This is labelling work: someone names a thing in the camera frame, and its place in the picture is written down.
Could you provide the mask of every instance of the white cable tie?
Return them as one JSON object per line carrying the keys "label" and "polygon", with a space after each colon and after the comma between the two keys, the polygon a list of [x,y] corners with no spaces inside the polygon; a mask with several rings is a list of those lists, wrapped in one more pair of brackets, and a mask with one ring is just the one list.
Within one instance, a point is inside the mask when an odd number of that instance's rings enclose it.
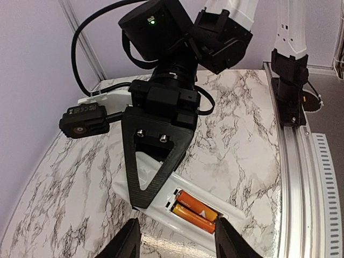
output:
{"label": "white cable tie", "polygon": [[337,62],[337,63],[344,63],[344,61],[340,61],[340,60],[338,60],[338,59],[335,58],[335,57],[333,57],[333,60],[334,60],[335,62]]}

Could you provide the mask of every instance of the white marble pattern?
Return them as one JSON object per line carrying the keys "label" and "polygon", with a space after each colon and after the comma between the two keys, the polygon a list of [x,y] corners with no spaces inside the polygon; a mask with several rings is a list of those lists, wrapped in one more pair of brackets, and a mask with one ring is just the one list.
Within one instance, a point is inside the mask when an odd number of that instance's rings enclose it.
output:
{"label": "white marble pattern", "polygon": [[[132,79],[105,81],[101,87]],[[243,237],[259,254],[276,257],[280,157],[265,72],[200,71],[198,79],[217,106],[212,115],[200,118],[177,172],[243,210],[249,221]],[[208,107],[202,98],[201,109]],[[20,200],[0,257],[91,258],[131,217],[140,220],[141,257],[212,257],[187,238],[132,211],[116,196],[112,178],[120,169],[125,169],[120,123],[97,137],[72,140],[59,135]]]}

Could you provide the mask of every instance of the floor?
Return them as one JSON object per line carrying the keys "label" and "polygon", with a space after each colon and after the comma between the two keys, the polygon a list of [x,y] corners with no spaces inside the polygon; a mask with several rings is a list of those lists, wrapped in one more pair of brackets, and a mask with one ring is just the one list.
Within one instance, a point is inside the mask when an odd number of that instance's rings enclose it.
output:
{"label": "floor", "polygon": [[335,75],[315,73],[311,73],[309,81],[321,94],[325,106],[316,113],[307,113],[307,118],[313,133],[326,134],[336,172],[344,225],[344,81]]}

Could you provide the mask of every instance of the camera lens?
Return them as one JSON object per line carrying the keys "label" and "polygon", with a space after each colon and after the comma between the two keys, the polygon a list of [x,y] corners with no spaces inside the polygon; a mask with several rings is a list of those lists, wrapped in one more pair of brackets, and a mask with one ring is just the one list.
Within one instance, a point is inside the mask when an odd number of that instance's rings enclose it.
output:
{"label": "camera lens", "polygon": [[181,49],[178,53],[159,61],[149,81],[193,90],[197,72],[197,59],[188,49]]}
{"label": "camera lens", "polygon": [[75,132],[76,134],[83,134],[87,131],[87,129],[83,126],[78,126],[78,127],[75,127],[73,129],[73,132]]}

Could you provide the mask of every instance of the orange battery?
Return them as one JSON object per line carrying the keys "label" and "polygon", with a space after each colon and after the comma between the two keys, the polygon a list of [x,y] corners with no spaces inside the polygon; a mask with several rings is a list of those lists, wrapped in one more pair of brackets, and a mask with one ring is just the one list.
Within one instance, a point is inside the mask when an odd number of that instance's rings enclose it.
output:
{"label": "orange battery", "polygon": [[203,218],[214,222],[218,216],[211,208],[200,202],[199,200],[193,198],[187,192],[180,190],[176,195],[177,201],[188,207],[191,211],[201,215]]}
{"label": "orange battery", "polygon": [[195,214],[194,212],[190,211],[188,208],[184,207],[177,203],[172,212],[177,216],[185,219],[186,221],[194,224],[195,226],[209,232],[210,234],[214,233],[215,231],[215,224],[211,223],[210,221],[206,220],[205,218],[201,217],[200,215]]}

